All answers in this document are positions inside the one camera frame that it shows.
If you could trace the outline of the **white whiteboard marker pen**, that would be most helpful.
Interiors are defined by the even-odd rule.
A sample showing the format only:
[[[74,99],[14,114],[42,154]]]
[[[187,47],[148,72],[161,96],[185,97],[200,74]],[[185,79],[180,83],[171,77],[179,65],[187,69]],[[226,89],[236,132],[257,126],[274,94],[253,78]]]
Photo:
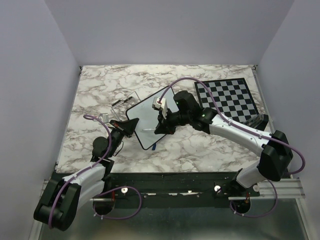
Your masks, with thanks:
[[[142,129],[142,131],[145,131],[145,132],[154,132],[156,129],[155,128],[145,128],[145,129]]]

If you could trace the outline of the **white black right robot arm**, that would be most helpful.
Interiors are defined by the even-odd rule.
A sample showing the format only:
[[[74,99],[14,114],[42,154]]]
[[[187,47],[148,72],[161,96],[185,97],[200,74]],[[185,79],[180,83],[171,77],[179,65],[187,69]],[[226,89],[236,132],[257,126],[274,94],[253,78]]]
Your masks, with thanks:
[[[264,180],[278,182],[285,175],[293,153],[283,132],[269,133],[232,122],[215,109],[200,107],[194,96],[185,90],[176,93],[173,100],[178,107],[176,112],[168,108],[165,98],[153,99],[152,108],[159,112],[156,135],[172,135],[178,126],[190,125],[197,131],[237,143],[259,157],[259,161],[237,172],[230,183],[234,195],[241,196],[252,185]]]

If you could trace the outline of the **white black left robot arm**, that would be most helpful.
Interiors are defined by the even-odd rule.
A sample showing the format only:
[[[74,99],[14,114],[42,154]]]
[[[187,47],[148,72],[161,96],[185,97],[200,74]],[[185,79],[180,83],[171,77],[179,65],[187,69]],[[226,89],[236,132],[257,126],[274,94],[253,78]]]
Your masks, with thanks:
[[[111,120],[112,129],[107,130],[108,135],[93,141],[92,157],[87,166],[65,177],[53,176],[48,181],[34,210],[34,220],[65,231],[86,202],[95,196],[107,197],[111,185],[106,180],[114,165],[111,158],[123,138],[133,135],[138,122],[138,118]]]

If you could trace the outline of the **black framed whiteboard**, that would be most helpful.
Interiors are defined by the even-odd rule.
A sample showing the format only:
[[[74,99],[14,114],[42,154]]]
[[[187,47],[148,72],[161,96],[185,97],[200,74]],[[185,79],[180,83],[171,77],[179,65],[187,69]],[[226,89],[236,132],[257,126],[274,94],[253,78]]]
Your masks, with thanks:
[[[155,134],[154,131],[142,131],[142,129],[155,129],[158,124],[159,112],[152,108],[154,97],[161,97],[167,87],[151,94],[137,104],[126,110],[125,115],[128,120],[139,118],[135,128],[135,135],[143,150],[148,150],[158,141],[163,139],[165,134]]]

